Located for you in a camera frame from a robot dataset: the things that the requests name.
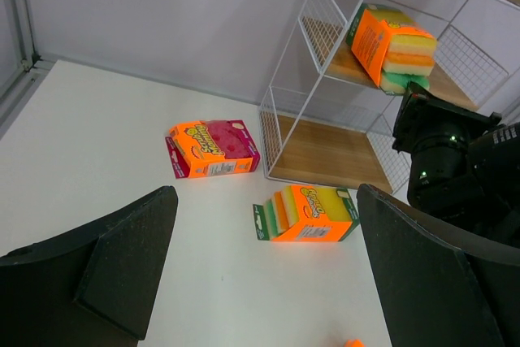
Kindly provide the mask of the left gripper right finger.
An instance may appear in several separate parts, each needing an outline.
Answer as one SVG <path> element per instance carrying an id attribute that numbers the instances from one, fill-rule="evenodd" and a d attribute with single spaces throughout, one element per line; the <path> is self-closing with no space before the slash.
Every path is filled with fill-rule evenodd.
<path id="1" fill-rule="evenodd" d="M 360 224 L 394 346 L 517 346 L 519 250 L 368 184 Z"/>

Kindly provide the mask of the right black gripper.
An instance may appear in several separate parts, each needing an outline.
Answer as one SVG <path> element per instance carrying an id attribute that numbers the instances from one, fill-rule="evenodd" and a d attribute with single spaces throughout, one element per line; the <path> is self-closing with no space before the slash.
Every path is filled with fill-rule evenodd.
<path id="1" fill-rule="evenodd" d="M 398 152 L 414 159 L 497 160 L 502 145 L 494 139 L 501 116 L 481 115 L 434 96 L 417 83 L 409 83 L 393 129 Z"/>

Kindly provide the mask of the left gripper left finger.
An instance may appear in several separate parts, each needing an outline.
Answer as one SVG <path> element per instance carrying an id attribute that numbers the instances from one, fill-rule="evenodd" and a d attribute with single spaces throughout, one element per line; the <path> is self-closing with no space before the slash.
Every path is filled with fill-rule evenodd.
<path id="1" fill-rule="evenodd" d="M 136 346 L 145 339 L 176 221 L 163 186 L 1 258 L 3 346 Z"/>

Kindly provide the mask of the yellow sponge pack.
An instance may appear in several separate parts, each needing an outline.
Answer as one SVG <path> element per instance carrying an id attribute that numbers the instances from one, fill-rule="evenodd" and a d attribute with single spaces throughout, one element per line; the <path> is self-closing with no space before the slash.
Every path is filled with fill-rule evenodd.
<path id="1" fill-rule="evenodd" d="M 405 12 L 364 2 L 345 41 L 375 86 L 386 94 L 402 95 L 411 82 L 430 88 L 438 41 Z"/>

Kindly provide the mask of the orange green sponge pack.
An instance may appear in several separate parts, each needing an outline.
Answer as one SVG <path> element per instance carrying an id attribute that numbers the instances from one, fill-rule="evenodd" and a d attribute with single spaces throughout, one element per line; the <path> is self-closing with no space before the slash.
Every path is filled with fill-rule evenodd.
<path id="1" fill-rule="evenodd" d="M 257 239 L 271 242 L 341 242 L 359 225 L 349 191 L 291 184 L 253 205 Z"/>

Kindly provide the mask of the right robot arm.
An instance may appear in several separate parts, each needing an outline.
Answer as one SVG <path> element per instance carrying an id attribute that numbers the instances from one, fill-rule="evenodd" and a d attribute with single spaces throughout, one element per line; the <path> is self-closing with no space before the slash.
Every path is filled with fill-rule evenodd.
<path id="1" fill-rule="evenodd" d="M 458 228 L 519 246 L 519 125 L 410 82 L 392 148 L 411 157 L 408 203 Z"/>

